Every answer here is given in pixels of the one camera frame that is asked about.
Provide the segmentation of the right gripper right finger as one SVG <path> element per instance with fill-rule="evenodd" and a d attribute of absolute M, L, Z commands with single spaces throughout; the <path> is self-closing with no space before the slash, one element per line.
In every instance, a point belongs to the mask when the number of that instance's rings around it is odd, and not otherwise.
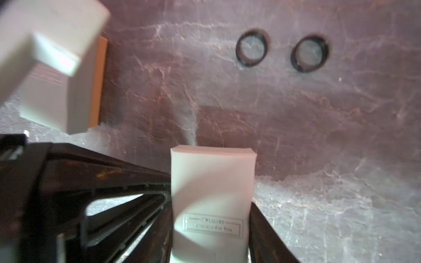
<path fill-rule="evenodd" d="M 249 228 L 252 263 L 299 263 L 254 202 L 251 204 Z"/>

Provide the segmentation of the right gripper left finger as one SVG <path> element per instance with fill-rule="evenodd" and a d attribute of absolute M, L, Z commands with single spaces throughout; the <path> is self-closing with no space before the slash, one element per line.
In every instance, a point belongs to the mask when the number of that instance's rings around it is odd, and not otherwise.
<path fill-rule="evenodd" d="M 168 263 L 173 242 L 172 204 L 168 203 L 124 263 Z"/>

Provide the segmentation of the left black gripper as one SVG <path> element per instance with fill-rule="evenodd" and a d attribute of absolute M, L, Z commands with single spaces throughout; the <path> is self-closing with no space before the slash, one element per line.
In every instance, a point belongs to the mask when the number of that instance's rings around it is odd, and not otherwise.
<path fill-rule="evenodd" d="M 170 175 L 69 143 L 2 134 L 1 262 L 40 261 L 40 210 L 85 210 L 99 199 L 138 194 L 170 202 Z"/>

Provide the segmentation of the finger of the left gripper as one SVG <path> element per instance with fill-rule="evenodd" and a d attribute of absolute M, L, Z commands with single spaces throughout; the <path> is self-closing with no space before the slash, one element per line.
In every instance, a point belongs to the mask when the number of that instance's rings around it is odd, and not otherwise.
<path fill-rule="evenodd" d="M 94 215 L 87 215 L 88 207 L 59 210 L 56 262 L 123 263 L 168 203 L 162 195 L 141 194 Z"/>

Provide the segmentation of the pale green lift-off lid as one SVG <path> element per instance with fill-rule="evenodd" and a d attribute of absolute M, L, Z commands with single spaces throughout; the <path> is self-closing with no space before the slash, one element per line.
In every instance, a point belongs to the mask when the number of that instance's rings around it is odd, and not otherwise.
<path fill-rule="evenodd" d="M 20 85 L 20 116 L 73 135 L 89 129 L 89 112 L 98 40 L 74 76 L 36 64 Z"/>

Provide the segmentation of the pale green box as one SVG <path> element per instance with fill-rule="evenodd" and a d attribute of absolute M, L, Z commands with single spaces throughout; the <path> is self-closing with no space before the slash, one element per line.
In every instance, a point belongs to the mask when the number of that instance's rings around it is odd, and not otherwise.
<path fill-rule="evenodd" d="M 252 149 L 171 149 L 171 262 L 248 262 L 256 159 Z"/>

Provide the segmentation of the orange black box base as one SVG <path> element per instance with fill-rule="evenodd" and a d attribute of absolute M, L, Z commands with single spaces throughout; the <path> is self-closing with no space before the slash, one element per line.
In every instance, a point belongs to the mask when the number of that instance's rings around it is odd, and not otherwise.
<path fill-rule="evenodd" d="M 108 40 L 105 37 L 100 36 L 98 39 L 98 46 L 94 63 L 91 107 L 89 112 L 89 128 L 94 128 L 99 125 L 107 46 Z"/>

